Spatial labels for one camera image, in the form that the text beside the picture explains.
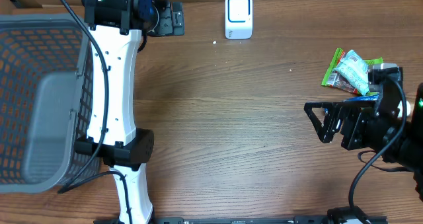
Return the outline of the blue snack bar wrapper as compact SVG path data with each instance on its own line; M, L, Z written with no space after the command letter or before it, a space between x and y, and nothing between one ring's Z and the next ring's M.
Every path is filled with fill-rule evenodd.
M359 102L359 101L376 101L379 98L378 94L368 96L356 96L344 100L345 102Z

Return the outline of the green clear snack bag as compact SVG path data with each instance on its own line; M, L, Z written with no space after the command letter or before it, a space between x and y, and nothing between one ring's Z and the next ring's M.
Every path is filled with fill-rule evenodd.
M342 48L336 49L333 55L332 61L330 62L330 65L327 69L327 72L325 73L325 76L323 77L321 85L324 87L334 87L349 93L361 95L357 89L355 89L345 78L343 78L343 76L341 76L341 74L339 74L337 71L334 70L336 66L340 63L340 60L348 52L344 51ZM383 58L379 57L376 59L369 59L369 60L364 59L364 61L368 64L368 69L369 69L372 65L383 63ZM369 95L369 94L374 94L374 92L369 91L366 95Z

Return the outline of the teal white snack packet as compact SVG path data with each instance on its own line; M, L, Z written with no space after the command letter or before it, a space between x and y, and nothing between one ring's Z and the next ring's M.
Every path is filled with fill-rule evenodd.
M350 50L334 70L341 74L361 95L366 95L369 92L368 64L354 50Z

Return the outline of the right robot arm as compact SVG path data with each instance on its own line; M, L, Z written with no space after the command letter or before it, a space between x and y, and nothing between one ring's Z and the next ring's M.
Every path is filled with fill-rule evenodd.
M354 203L358 181L378 158L386 163L398 163L399 172L412 172L416 191L422 193L422 106L417 104L412 120L406 118L407 109L399 109L406 102L398 81L384 81L376 101L307 102L304 111L323 143L341 133L341 146L348 151L373 151L374 156L357 173L348 192L348 207L328 213L333 223L343 223L352 217L369 223L367 215Z

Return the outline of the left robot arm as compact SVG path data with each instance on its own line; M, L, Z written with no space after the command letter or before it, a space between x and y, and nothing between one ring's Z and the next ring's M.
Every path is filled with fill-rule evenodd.
M81 0L93 53L93 107L78 154L101 158L115 180L117 223L152 223L146 164L154 133L137 128L133 98L135 61L148 36L184 34L179 2L167 0Z

